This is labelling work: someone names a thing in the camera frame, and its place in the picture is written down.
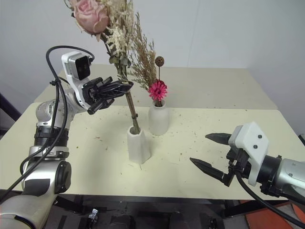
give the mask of white wall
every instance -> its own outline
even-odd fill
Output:
[[[134,7],[166,66],[248,68],[296,133],[305,132],[305,1],[134,0]],[[80,46],[108,63],[62,0],[0,0],[0,28],[0,91],[21,112],[52,80],[49,47]],[[63,52],[52,55],[58,72]]]

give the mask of floor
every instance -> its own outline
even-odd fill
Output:
[[[148,203],[148,202],[115,202],[104,201],[95,203],[99,207],[106,207],[106,212],[99,214],[99,220],[94,228],[107,229],[111,218],[121,214],[133,216],[137,229],[167,229],[168,216],[173,212],[183,213],[184,219],[191,229],[202,229],[200,215],[203,213],[213,218],[220,217],[216,212],[220,205],[204,205],[194,203]],[[87,218],[53,206],[45,229],[81,229],[80,222]],[[224,220],[226,229],[248,229],[244,216]]]

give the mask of table surface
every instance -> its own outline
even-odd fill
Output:
[[[109,76],[117,79],[113,65],[93,64],[90,69],[90,79]],[[60,76],[66,78],[64,71]],[[168,85],[166,102],[169,107],[277,109],[246,69],[162,67],[161,79]],[[138,83],[134,84],[131,93],[136,106],[152,104]],[[54,99],[54,95],[55,89],[49,85],[35,102]],[[116,98],[114,105],[127,105],[126,98]]]
[[[38,105],[31,104],[0,140],[0,188],[8,188],[19,177],[19,164],[33,144]],[[136,111],[152,153],[141,166],[128,160],[128,107],[111,106],[94,115],[75,116],[68,141],[72,177],[67,194],[251,199],[236,178],[226,187],[189,160],[198,158],[227,171],[229,147],[204,136],[232,133],[237,125],[251,121],[256,121],[268,136],[269,155],[305,160],[305,147],[277,110],[170,108],[171,124],[163,136],[148,131],[148,107],[136,107]],[[261,194],[259,185],[251,188],[264,199],[278,199]]]

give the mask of white vase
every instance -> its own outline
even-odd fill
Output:
[[[151,157],[145,133],[143,130],[138,135],[134,134],[134,127],[127,131],[128,156],[132,162],[143,164]]]
[[[154,135],[165,134],[170,122],[169,110],[165,100],[162,100],[161,104],[161,107],[157,107],[155,106],[155,101],[153,101],[148,111],[149,130]]]

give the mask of black cable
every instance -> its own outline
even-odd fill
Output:
[[[244,190],[250,195],[252,196],[257,202],[259,202],[261,205],[269,208],[271,211],[273,211],[274,213],[278,214],[279,216],[283,217],[284,219],[288,220],[289,222],[292,222],[293,224],[304,228],[305,229],[305,224],[298,221],[297,219],[289,216],[288,214],[282,212],[281,210],[273,207],[271,204],[269,204],[268,202],[264,201],[263,199],[261,199],[258,195],[256,195],[243,181],[242,179],[242,175],[240,173],[240,171],[235,171],[237,180],[239,182],[239,184],[244,188]]]
[[[47,63],[48,63],[48,66],[52,72],[52,74],[54,75],[54,78],[55,78],[55,81],[54,81],[54,84],[59,88],[60,92],[61,92],[61,96],[62,96],[62,100],[63,100],[63,105],[64,105],[64,119],[63,119],[63,122],[62,122],[62,125],[61,125],[61,129],[58,133],[58,135],[56,136],[55,140],[52,142],[52,144],[50,145],[50,147],[47,149],[47,151],[45,152],[45,154],[39,158],[39,160],[37,162],[35,162],[35,164],[33,164],[20,178],[18,178],[7,190],[6,192],[3,194],[3,196],[0,198],[0,203],[4,200],[4,198],[23,180],[25,179],[38,165],[39,163],[44,160],[49,152],[54,148],[55,144],[57,143],[57,141],[60,139],[60,137],[62,136],[63,134],[63,131],[65,130],[65,126],[66,126],[66,123],[67,123],[67,119],[68,119],[68,105],[67,105],[67,99],[66,99],[66,96],[65,96],[65,92],[64,92],[64,89],[61,85],[61,81],[59,79],[59,77],[57,76],[57,73],[55,72],[51,62],[50,62],[50,53],[51,51],[55,50],[55,49],[61,49],[61,48],[68,48],[68,49],[76,49],[76,50],[80,50],[80,51],[83,51],[83,52],[86,52],[88,53],[89,55],[92,56],[92,58],[89,58],[90,62],[92,62],[94,60],[94,55],[85,50],[85,49],[82,49],[82,48],[78,48],[78,47],[74,47],[74,46],[68,46],[68,45],[59,45],[59,46],[54,46],[50,49],[48,49],[47,53],[46,53],[46,59],[47,59]]]
[[[54,105],[54,111],[57,111],[57,108],[58,108],[58,103],[59,103],[59,89],[58,89],[58,85],[55,85],[55,88],[56,88],[56,98],[55,98],[55,105]],[[55,124],[55,119],[56,119],[56,112],[53,112],[53,117],[52,117],[52,122],[51,122],[51,127],[50,127],[50,133],[53,132],[53,129],[54,129],[54,124]],[[50,141],[51,137],[48,137],[46,142],[42,145],[42,147],[37,150],[35,153],[29,155],[27,158],[25,158],[21,164],[20,164],[20,173],[21,175],[23,174],[23,167],[24,167],[24,164],[29,161],[31,158],[35,157],[38,153],[42,152],[43,150],[45,150],[45,148],[47,148],[47,145]]]
[[[68,82],[66,79],[64,79],[64,78],[62,78],[62,77],[60,77],[60,76],[59,76],[58,78],[59,78],[60,80],[64,81],[64,82],[66,82],[68,85],[70,85],[69,82]]]

